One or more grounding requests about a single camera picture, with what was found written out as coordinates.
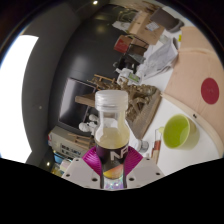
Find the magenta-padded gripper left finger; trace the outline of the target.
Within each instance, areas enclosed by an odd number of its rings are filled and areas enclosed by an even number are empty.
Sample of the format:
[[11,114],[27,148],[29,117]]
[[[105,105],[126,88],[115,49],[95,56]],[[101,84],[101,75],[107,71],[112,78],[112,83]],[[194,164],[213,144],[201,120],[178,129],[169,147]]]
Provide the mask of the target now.
[[101,188],[101,161],[93,147],[82,158],[74,158],[62,178],[84,188]]

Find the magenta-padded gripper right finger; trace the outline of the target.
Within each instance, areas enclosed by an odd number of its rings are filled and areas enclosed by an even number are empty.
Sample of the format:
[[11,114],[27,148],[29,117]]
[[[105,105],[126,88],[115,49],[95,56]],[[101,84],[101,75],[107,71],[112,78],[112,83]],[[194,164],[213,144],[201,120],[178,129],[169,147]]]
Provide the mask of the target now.
[[131,146],[124,161],[124,188],[133,189],[152,183],[164,174],[156,163],[148,157],[143,157]]

